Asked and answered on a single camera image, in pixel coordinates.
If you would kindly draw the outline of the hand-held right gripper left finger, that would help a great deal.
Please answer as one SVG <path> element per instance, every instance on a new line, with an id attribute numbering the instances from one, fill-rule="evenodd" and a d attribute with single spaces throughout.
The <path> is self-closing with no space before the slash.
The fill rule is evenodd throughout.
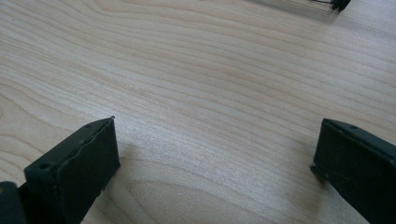
<path id="1" fill-rule="evenodd" d="M 80 224 L 120 167 L 112 117 L 84 125 L 24 169 L 31 224 Z"/>

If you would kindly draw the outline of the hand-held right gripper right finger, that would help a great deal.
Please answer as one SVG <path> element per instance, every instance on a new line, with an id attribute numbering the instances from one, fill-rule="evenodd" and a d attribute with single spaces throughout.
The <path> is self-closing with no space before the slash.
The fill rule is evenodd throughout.
<path id="1" fill-rule="evenodd" d="M 370 224 L 396 224 L 396 146 L 333 119 L 321 122 L 311 171 Z"/>

